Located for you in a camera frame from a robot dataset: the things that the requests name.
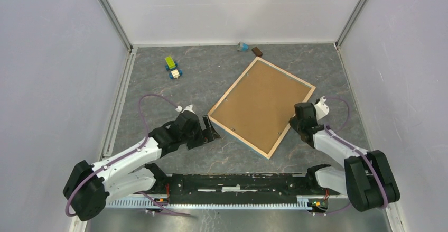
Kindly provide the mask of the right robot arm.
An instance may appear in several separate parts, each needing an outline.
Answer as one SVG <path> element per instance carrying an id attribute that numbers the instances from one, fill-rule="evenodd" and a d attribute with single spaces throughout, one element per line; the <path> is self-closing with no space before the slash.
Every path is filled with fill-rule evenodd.
<path id="1" fill-rule="evenodd" d="M 359 212 L 386 208 L 400 200 L 400 190 L 384 152 L 362 149 L 341 138 L 329 125 L 319 124 L 316 104 L 298 103 L 294 110 L 289 124 L 301 140 L 342 166 L 341 170 L 329 164 L 308 168 L 308 192 L 334 190 L 346 195 Z"/>

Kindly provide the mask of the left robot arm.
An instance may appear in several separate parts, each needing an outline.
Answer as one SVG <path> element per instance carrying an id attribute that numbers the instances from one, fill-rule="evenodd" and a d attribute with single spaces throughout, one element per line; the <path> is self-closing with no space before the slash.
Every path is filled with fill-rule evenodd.
<path id="1" fill-rule="evenodd" d="M 187 149 L 203 146 L 220 138 L 209 117 L 200 118 L 190 110 L 150 131 L 141 141 L 108 159 L 89 164 L 77 163 L 63 188 L 68 217 L 88 221 L 97 216 L 106 204 L 129 194 L 150 190 L 161 193 L 166 179 L 145 165 L 175 152 L 181 145 Z"/>

